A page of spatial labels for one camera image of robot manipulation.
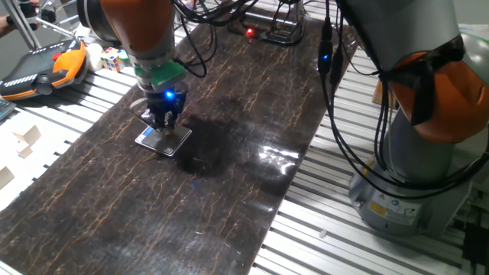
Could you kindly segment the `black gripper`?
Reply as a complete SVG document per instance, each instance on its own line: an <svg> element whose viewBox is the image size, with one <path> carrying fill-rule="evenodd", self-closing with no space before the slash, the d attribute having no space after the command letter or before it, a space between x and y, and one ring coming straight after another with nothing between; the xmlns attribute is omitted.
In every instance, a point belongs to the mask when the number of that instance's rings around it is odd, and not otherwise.
<svg viewBox="0 0 489 275"><path fill-rule="evenodd" d="M186 103L188 89L186 86L177 85L161 92L146 93L150 113L153 114L152 128L157 131L174 132L176 121L183 111Z"/></svg>

